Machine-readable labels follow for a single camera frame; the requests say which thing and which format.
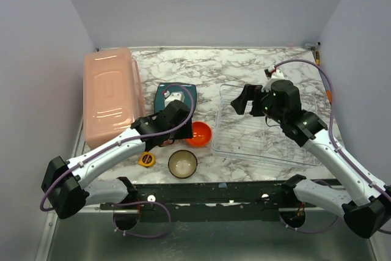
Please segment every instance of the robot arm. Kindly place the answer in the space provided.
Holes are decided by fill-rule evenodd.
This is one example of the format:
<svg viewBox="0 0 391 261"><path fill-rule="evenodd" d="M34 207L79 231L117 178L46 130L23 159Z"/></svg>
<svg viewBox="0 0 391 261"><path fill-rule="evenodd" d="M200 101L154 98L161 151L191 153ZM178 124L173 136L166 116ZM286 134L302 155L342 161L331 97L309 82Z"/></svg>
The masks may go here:
<svg viewBox="0 0 391 261"><path fill-rule="evenodd" d="M334 147L327 125L316 114L301 109L299 89L280 70L272 67L265 73L269 81L264 86L246 84L231 102L236 113L244 114L247 101L252 101L251 115L275 120L286 136L317 157L346 189L335 191L296 175L287 181L290 196L331 211L344 218L356 234L369 238L391 218L391 203L348 164L339 150L383 192L391 195L391 187L368 172L342 145Z"/></svg>
<svg viewBox="0 0 391 261"><path fill-rule="evenodd" d="M183 102L171 101L163 111L138 118L122 134L87 154L66 162L59 156L52 159L41 188L45 193L52 189L48 199L58 217L68 218L85 205L121 203L127 197L133 197L136 190L127 178L113 181L96 178L119 162L162 145L168 139L192 138L191 119L168 133L184 123L189 113L190 109Z"/></svg>

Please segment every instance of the dish rack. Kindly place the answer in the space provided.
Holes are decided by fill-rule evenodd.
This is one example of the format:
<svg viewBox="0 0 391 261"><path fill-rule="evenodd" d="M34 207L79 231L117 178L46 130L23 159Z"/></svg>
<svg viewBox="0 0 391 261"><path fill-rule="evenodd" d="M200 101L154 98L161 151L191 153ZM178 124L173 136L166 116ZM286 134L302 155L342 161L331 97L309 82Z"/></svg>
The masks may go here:
<svg viewBox="0 0 391 261"><path fill-rule="evenodd" d="M265 117L253 117L248 101L243 116L236 114L230 105L242 92L243 86L223 84L216 114L212 149L218 156L254 160L260 163L293 167L314 167L320 162L309 152L286 137L275 121ZM301 94L302 108L317 113L316 98Z"/></svg>

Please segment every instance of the beige bowl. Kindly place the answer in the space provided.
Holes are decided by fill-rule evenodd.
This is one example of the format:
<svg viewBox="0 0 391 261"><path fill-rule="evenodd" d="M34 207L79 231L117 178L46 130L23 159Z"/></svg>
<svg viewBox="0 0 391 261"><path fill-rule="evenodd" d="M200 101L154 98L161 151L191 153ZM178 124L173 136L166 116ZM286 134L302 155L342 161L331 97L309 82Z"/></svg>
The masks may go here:
<svg viewBox="0 0 391 261"><path fill-rule="evenodd" d="M196 172L196 156L187 150L179 150L171 155L169 159L169 170L174 177L188 178Z"/></svg>

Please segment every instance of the bowl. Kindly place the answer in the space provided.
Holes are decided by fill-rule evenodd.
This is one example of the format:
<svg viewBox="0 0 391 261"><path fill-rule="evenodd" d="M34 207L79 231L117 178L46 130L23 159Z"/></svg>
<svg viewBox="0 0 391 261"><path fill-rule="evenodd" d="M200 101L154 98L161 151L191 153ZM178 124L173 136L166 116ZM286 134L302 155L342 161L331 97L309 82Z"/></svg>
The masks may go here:
<svg viewBox="0 0 391 261"><path fill-rule="evenodd" d="M212 139L212 129L205 122L193 122L193 138L186 142L193 147L203 147Z"/></svg>
<svg viewBox="0 0 391 261"><path fill-rule="evenodd" d="M169 170L174 177L188 178L196 172L197 157L187 150L173 153L169 159Z"/></svg>

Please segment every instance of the gray floor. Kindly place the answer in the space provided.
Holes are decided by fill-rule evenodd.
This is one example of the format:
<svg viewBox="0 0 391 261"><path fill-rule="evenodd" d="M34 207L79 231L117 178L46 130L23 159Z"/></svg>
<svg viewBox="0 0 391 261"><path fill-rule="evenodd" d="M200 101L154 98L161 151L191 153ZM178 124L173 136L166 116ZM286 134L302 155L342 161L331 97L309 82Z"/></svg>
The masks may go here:
<svg viewBox="0 0 391 261"><path fill-rule="evenodd" d="M343 224L318 235L294 233L278 222L183 222L170 235L143 240L114 233L110 213L79 213L57 222L48 260L375 260L368 240ZM321 228L333 216L313 211L306 228ZM155 233L164 224L140 224Z"/></svg>

